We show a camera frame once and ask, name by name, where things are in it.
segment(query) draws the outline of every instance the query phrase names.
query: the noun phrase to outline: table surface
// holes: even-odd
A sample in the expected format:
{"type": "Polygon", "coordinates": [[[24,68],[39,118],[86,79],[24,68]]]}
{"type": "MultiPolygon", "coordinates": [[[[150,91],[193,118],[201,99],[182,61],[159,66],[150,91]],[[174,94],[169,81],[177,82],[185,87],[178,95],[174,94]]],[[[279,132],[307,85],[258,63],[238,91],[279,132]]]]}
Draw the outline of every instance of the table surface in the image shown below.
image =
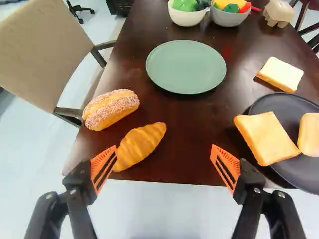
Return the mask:
{"type": "MultiPolygon", "coordinates": [[[[255,0],[262,8],[268,1],[255,0]]],[[[136,0],[113,49],[95,96],[126,88],[140,99],[140,107],[107,129],[96,132],[81,127],[69,160],[89,159],[136,127],[162,121],[165,137],[144,161],[110,178],[137,181],[224,185],[209,160],[212,144],[256,165],[251,151],[233,123],[259,97],[280,91],[255,76],[270,56],[304,71],[296,95],[319,104],[319,60],[291,25],[267,26],[261,13],[253,12],[238,27],[223,28],[206,16],[200,25],[180,27],[172,23],[165,0],[136,0]],[[188,39],[215,48],[225,59],[225,80],[199,95],[167,92],[148,77],[145,62],[156,46],[188,39]]],[[[290,187],[271,168],[259,168],[275,183],[290,187]]]]}

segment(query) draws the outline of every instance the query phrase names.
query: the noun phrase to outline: sugar-coated bun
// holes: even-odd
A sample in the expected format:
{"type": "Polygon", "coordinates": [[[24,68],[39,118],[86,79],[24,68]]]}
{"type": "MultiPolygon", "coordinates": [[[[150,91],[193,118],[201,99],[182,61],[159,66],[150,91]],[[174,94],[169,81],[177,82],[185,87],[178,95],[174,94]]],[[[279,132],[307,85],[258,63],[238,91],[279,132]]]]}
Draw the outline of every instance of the sugar-coated bun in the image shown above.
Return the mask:
{"type": "Polygon", "coordinates": [[[134,112],[139,105],[139,98],[133,91],[114,90],[91,100],[82,118],[90,130],[100,131],[134,112]]]}
{"type": "Polygon", "coordinates": [[[120,172],[141,162],[154,151],[165,132],[166,124],[162,122],[132,129],[118,147],[113,171],[120,172]]]}

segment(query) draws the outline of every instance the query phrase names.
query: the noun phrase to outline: toast slice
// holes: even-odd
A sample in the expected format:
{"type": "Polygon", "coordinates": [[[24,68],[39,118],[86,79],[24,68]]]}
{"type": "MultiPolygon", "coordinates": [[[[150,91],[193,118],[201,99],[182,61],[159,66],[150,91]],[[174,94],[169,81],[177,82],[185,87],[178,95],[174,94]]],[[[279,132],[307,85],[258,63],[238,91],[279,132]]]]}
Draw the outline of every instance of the toast slice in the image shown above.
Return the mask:
{"type": "Polygon", "coordinates": [[[301,117],[298,148],[310,157],[319,157],[319,113],[306,113],[301,117]]]}
{"type": "Polygon", "coordinates": [[[285,92],[293,93],[303,74],[303,70],[272,56],[257,73],[257,77],[285,92]]]}
{"type": "Polygon", "coordinates": [[[261,166],[300,154],[274,112],[252,116],[239,115],[234,122],[261,166]]]}

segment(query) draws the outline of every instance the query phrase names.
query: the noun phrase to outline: office chair base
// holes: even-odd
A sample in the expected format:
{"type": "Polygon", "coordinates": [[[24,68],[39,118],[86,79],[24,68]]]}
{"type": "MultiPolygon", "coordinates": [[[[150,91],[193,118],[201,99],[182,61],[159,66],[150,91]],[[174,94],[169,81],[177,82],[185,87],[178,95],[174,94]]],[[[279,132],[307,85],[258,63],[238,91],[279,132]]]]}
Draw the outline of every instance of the office chair base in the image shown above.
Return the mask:
{"type": "Polygon", "coordinates": [[[66,3],[68,4],[70,12],[78,19],[80,24],[83,24],[84,21],[76,14],[77,11],[90,11],[91,14],[95,14],[94,10],[91,8],[81,7],[81,5],[72,6],[69,0],[67,0],[66,3]]]}

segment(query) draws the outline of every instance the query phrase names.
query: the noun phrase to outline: croissant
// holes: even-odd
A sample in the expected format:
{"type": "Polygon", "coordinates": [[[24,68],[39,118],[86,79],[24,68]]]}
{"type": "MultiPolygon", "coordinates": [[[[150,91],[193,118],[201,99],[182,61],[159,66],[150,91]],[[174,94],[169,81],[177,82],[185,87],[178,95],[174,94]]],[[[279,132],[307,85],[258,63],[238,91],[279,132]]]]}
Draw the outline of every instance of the croissant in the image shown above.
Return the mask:
{"type": "Polygon", "coordinates": [[[156,122],[130,130],[117,150],[113,170],[121,172],[141,162],[154,151],[166,132],[166,124],[156,122]]]}

